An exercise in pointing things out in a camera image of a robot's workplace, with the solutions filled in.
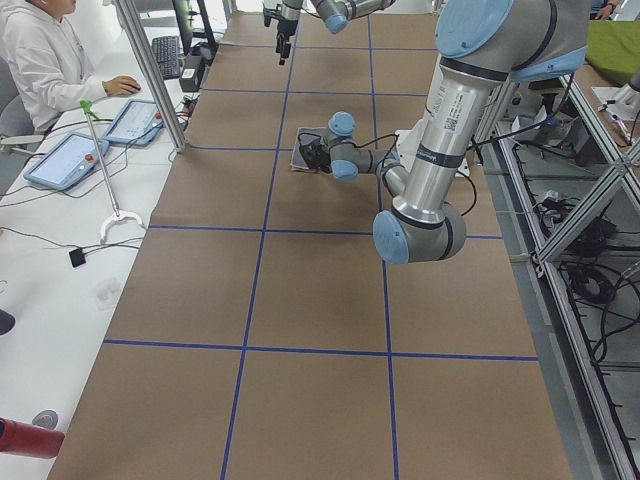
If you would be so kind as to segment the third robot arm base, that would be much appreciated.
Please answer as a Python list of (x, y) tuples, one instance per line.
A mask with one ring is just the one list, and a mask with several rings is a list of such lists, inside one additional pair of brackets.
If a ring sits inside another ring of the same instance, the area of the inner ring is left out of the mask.
[(639, 110), (640, 70), (637, 70), (630, 79), (617, 90), (613, 100), (617, 106), (629, 112)]

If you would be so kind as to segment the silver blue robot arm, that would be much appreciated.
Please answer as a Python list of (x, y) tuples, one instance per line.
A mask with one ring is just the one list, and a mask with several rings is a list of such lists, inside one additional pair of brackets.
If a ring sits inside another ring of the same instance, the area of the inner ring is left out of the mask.
[[(275, 51), (279, 56), (280, 66), (283, 66), (290, 56), (291, 38), (297, 33), (303, 4), (302, 0), (277, 1), (274, 8), (263, 8), (264, 26), (269, 27), (272, 21), (277, 23)], [(311, 4), (325, 27), (332, 34), (337, 34), (346, 28), (349, 21), (383, 11), (391, 7), (394, 1), (319, 0), (312, 1)]]
[(460, 212), (446, 200), (491, 91), (508, 80), (537, 81), (576, 71), (585, 60), (588, 1), (449, 1), (436, 26), (442, 79), (423, 117), (413, 163), (356, 145), (355, 120), (337, 112), (298, 146), (306, 165), (348, 182), (374, 174), (392, 196), (373, 238), (392, 264), (438, 261), (464, 245)]

